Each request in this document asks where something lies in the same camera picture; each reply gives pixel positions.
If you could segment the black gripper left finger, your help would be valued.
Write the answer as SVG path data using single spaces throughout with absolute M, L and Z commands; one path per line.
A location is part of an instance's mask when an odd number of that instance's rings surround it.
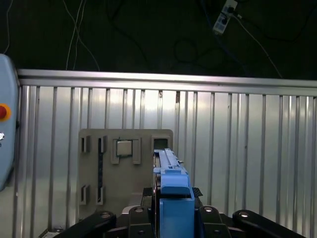
M 154 238 L 154 190 L 144 188 L 141 205 L 126 207 L 117 216 L 98 211 L 64 231 L 66 238 Z

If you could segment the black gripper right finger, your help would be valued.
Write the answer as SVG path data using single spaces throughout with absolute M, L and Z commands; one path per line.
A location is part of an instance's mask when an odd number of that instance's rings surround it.
M 231 217 L 216 208 L 203 205 L 202 193 L 193 188 L 195 197 L 196 238 L 302 238 L 268 218 L 250 210 L 238 210 Z

